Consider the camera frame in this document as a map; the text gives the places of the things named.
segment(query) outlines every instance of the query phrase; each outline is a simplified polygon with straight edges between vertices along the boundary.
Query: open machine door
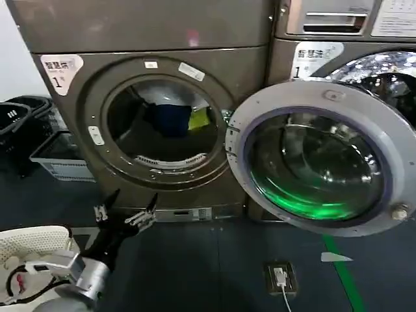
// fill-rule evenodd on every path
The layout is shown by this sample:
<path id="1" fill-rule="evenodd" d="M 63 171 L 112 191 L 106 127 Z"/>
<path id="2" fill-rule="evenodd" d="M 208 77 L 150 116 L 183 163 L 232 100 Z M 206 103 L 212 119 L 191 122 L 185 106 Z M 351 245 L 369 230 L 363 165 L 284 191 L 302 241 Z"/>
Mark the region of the open machine door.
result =
<path id="1" fill-rule="evenodd" d="M 370 235 L 415 210 L 416 132 L 359 85 L 313 79 L 262 89 L 231 117 L 225 147 L 251 198 L 299 228 Z"/>

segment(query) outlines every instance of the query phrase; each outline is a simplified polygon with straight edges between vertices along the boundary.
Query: gray floor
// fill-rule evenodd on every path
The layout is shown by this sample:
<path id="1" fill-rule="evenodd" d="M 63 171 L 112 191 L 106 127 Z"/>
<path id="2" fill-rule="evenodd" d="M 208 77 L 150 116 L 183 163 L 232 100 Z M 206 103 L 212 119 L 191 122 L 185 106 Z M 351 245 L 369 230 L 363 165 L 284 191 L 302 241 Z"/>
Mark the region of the gray floor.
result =
<path id="1" fill-rule="evenodd" d="M 59 182 L 39 169 L 24 180 L 0 177 L 0 230 L 40 224 L 94 225 L 100 201 L 93 183 Z M 77 237 L 84 245 L 88 237 Z M 352 259 L 351 273 L 364 311 L 413 311 L 416 306 L 416 225 L 359 239 L 335 239 Z M 321 235 L 247 220 L 157 224 L 120 250 L 100 311 L 286 311 L 267 294 L 263 263 L 294 265 L 295 311 L 352 311 Z"/>

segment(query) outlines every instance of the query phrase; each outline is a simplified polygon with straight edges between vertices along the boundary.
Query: door glass window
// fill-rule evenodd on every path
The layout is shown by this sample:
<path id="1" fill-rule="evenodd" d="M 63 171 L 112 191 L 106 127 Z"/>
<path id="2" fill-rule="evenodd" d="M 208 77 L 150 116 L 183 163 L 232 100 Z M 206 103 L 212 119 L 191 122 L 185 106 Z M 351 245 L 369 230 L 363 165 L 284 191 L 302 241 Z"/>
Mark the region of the door glass window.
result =
<path id="1" fill-rule="evenodd" d="M 416 53 L 390 51 L 369 55 L 349 62 L 328 78 L 371 91 L 416 127 Z"/>
<path id="2" fill-rule="evenodd" d="M 246 160 L 259 192 L 313 220 L 346 220 L 381 197 L 380 163 L 351 127 L 310 113 L 277 116 L 250 133 Z"/>
<path id="3" fill-rule="evenodd" d="M 134 161 L 156 168 L 200 163 L 217 140 L 208 102 L 189 87 L 168 80 L 129 86 L 110 104 L 112 139 Z"/>

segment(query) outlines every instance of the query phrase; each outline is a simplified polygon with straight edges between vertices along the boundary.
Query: blue cloth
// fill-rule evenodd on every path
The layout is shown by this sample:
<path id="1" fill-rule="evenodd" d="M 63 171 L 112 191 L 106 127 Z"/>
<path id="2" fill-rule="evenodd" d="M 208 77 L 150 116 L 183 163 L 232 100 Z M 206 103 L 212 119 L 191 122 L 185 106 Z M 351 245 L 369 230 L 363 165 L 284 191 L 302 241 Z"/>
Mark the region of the blue cloth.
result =
<path id="1" fill-rule="evenodd" d="M 164 137 L 185 137 L 191 113 L 190 106 L 150 104 L 144 120 Z"/>

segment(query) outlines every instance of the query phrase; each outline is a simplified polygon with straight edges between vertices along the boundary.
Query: red wire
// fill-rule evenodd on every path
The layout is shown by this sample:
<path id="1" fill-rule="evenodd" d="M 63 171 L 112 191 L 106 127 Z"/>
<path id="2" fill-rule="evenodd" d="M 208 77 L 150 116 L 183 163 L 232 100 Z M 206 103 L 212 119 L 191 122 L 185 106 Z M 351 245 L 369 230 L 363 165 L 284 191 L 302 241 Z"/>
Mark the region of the red wire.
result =
<path id="1" fill-rule="evenodd" d="M 25 282 L 23 281 L 23 276 L 18 274 L 16 279 L 19 284 L 19 293 L 21 294 L 23 291 L 25 291 Z"/>

